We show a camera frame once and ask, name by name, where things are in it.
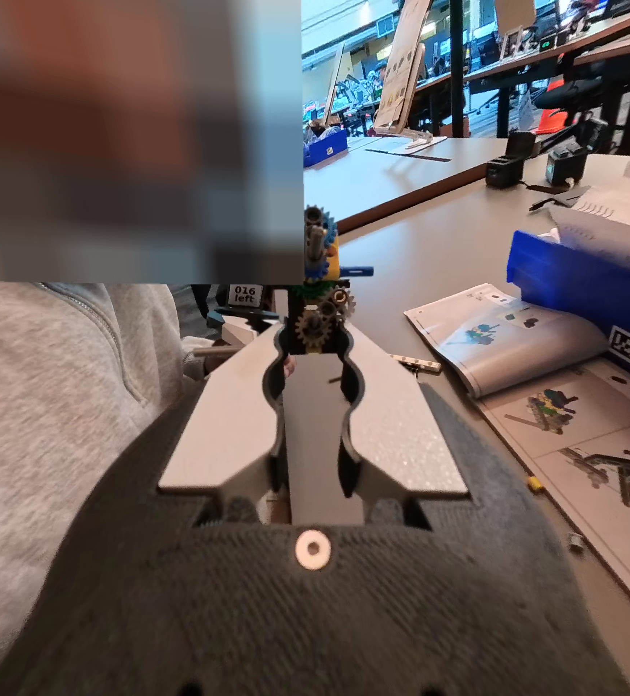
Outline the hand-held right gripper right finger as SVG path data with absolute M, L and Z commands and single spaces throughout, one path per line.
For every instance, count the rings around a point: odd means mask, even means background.
M 391 501 L 405 517 L 423 502 L 466 503 L 469 488 L 417 379 L 354 326 L 338 335 L 346 403 L 338 479 L 367 522 Z

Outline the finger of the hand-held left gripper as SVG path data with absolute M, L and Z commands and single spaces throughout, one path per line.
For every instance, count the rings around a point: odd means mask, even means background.
M 272 325 L 272 321 L 263 319 L 223 319 L 222 340 L 228 345 L 243 347 Z

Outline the lego gear assembly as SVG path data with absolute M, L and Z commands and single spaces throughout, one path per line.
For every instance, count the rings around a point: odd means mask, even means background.
M 337 335 L 355 310 L 350 282 L 374 275 L 373 266 L 343 266 L 334 217 L 304 208 L 304 278 L 287 287 L 288 348 L 298 356 L 336 352 Z

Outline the person's left forearm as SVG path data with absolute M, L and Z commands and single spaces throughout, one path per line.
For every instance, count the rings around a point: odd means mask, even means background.
M 181 340 L 183 350 L 183 373 L 185 376 L 199 381 L 218 369 L 228 358 L 226 356 L 198 356 L 198 349 L 226 346 L 220 338 L 208 339 L 198 336 L 185 336 Z

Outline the pile of lego beams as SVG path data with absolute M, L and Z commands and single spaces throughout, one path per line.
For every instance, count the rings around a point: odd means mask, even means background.
M 390 353 L 389 356 L 396 361 L 398 364 L 406 368 L 407 370 L 410 370 L 414 372 L 415 374 L 418 373 L 425 373 L 425 374 L 440 374 L 442 372 L 442 365 L 439 362 L 436 361 L 428 361 L 424 359 L 417 359 L 417 358 L 412 358 L 408 356 L 401 356 L 397 354 Z

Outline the lego instruction booklet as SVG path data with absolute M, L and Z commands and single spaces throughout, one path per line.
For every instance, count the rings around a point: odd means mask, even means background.
M 602 332 L 488 283 L 404 316 L 630 592 L 630 373 Z

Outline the small blue bin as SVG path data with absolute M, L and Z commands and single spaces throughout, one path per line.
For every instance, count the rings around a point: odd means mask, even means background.
M 348 150 L 347 131 L 329 128 L 310 143 L 303 143 L 303 166 L 308 169 Z

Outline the neighbouring grey table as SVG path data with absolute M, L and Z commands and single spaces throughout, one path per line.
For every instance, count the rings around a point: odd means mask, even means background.
M 486 163 L 505 153 L 506 138 L 448 138 L 423 154 L 448 163 L 366 152 L 391 152 L 405 140 L 363 138 L 357 148 L 304 170 L 304 207 L 330 213 L 344 235 L 484 179 Z

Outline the black flat strip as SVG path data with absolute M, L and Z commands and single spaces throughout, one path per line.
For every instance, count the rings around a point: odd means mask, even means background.
M 438 156 L 433 156 L 427 154 L 423 154 L 420 152 L 388 152 L 384 150 L 374 150 L 374 149 L 366 149 L 366 152 L 371 152 L 374 154 L 384 154 L 384 155 L 389 155 L 389 156 L 394 156 L 394 157 L 403 157 L 407 159 L 413 159 L 413 160 L 424 160 L 424 161 L 436 161 L 436 162 L 442 162 L 442 163 L 448 163 L 452 161 L 452 158 L 446 158 L 446 157 L 438 157 Z

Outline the wooden stand board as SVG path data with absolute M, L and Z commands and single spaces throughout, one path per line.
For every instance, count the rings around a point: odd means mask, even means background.
M 405 138 L 406 144 L 392 152 L 423 152 L 441 143 L 441 98 L 430 93 L 426 98 L 416 97 L 417 86 L 425 66 L 425 45 L 421 33 L 431 1 L 404 1 L 400 20 L 392 43 L 383 81 L 380 103 L 372 127 L 378 136 Z M 428 106 L 430 131 L 409 125 L 413 106 Z

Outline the black battery charger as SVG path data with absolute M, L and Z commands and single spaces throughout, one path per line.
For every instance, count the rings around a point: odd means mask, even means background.
M 524 164 L 533 155 L 536 139 L 533 132 L 511 132 L 504 155 L 487 162 L 486 186 L 503 190 L 518 185 L 523 177 Z

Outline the white paper sheets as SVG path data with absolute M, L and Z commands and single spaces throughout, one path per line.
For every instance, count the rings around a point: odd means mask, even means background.
M 630 163 L 614 182 L 589 187 L 571 207 L 546 208 L 561 245 L 630 268 Z

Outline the black electronic device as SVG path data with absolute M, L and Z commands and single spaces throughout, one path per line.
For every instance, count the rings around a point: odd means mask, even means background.
M 578 145 L 563 145 L 548 154 L 545 180 L 552 187 L 566 187 L 569 181 L 580 182 L 585 172 L 588 149 Z

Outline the black pole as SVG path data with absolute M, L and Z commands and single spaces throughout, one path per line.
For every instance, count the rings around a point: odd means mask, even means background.
M 449 1 L 452 137 L 464 138 L 464 2 Z

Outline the black office chair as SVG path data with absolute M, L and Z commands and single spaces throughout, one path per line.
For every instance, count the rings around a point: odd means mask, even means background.
M 564 82 L 534 99 L 534 106 L 542 110 L 566 111 L 574 115 L 597 108 L 605 91 L 601 77 Z

